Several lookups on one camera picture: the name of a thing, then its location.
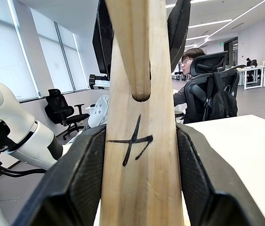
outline person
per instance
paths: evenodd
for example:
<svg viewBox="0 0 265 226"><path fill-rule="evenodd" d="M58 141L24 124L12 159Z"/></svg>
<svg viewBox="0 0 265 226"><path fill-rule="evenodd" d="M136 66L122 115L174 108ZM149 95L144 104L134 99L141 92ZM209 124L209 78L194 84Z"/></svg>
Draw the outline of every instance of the person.
<svg viewBox="0 0 265 226"><path fill-rule="evenodd" d="M190 68L193 60L196 57L205 55L204 51L201 48L191 48L188 49L182 57L181 70L184 75L190 75ZM177 93L173 95L174 106L182 105L185 103L185 88L182 87Z"/></svg>

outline mesh chair back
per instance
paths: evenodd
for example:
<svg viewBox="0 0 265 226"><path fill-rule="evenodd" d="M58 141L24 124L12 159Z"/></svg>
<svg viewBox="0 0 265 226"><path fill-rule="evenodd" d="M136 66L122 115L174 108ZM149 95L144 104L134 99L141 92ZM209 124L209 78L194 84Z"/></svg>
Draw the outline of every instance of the mesh chair back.
<svg viewBox="0 0 265 226"><path fill-rule="evenodd" d="M190 0L177 0L176 5L171 10L167 20L172 72L174 72L184 53L189 28L190 12Z"/></svg>
<svg viewBox="0 0 265 226"><path fill-rule="evenodd" d="M49 89L49 96L46 97L48 105L44 108L48 118L54 123L54 124L62 124L62 119L60 114L55 113L57 111L60 111L62 109L66 109L64 115L65 117L69 117L72 114L74 114L73 107L69 106L66 102L65 97L61 94L60 90L58 89Z"/></svg>
<svg viewBox="0 0 265 226"><path fill-rule="evenodd" d="M257 60L252 60L252 61L250 62L250 66L255 66L255 67L257 67L257 66L258 66Z"/></svg>

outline chair armrest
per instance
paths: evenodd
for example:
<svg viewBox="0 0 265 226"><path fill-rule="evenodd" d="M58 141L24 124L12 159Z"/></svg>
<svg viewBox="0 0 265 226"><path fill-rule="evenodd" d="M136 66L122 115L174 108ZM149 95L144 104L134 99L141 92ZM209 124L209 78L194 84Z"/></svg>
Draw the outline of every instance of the chair armrest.
<svg viewBox="0 0 265 226"><path fill-rule="evenodd" d="M78 109L79 109L79 114L82 114L82 106L83 106L84 104L80 104L80 105L75 105L74 107L78 107Z"/></svg>
<svg viewBox="0 0 265 226"><path fill-rule="evenodd" d="M175 118L178 118L178 117L183 117L185 114L181 111L174 111L175 112Z"/></svg>
<svg viewBox="0 0 265 226"><path fill-rule="evenodd" d="M66 126L66 123L65 123L65 120L66 120L65 112L66 112L68 109L69 109L68 107L64 107L64 108L61 108L60 110L54 112L54 114L59 114L59 115L60 115L61 120L62 120L62 124L63 124L64 126Z"/></svg>

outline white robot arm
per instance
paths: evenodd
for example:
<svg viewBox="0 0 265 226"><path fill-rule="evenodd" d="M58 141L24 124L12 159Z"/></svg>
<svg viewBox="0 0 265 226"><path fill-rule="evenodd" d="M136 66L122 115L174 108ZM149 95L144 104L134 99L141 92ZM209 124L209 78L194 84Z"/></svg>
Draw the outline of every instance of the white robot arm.
<svg viewBox="0 0 265 226"><path fill-rule="evenodd" d="M54 133L25 111L0 83L0 152L47 170L68 148L58 144Z"/></svg>

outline ceiling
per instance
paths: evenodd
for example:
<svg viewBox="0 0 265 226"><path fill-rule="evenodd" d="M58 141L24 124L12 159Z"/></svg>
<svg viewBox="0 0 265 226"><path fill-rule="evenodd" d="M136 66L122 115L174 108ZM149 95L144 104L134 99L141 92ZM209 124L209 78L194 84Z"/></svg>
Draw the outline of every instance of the ceiling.
<svg viewBox="0 0 265 226"><path fill-rule="evenodd" d="M20 0L58 24L79 36L93 34L98 0ZM209 0L194 3L191 6L190 25L209 23L220 20L235 19L262 0ZM166 4L174 4L176 0L166 0ZM238 32L265 19L265 3L236 20L207 42L226 41L238 36ZM188 38L211 35L227 23L190 28ZM200 45L204 38L187 41L186 45Z"/></svg>
<svg viewBox="0 0 265 226"><path fill-rule="evenodd" d="M190 25L228 19L234 20L260 2L262 2L262 0L209 0L206 2L194 3L191 5ZM175 3L176 0L166 0L166 5ZM171 10L172 8L167 9L167 15L169 15ZM210 38L211 41L207 42L205 45L213 44L216 41L221 43L230 40L231 38L238 36L238 33L241 30L263 19L265 19L265 2L212 36ZM221 23L190 28L187 38L211 35L226 24L227 23ZM204 38L190 40L187 41L186 45L200 45L204 41Z"/></svg>

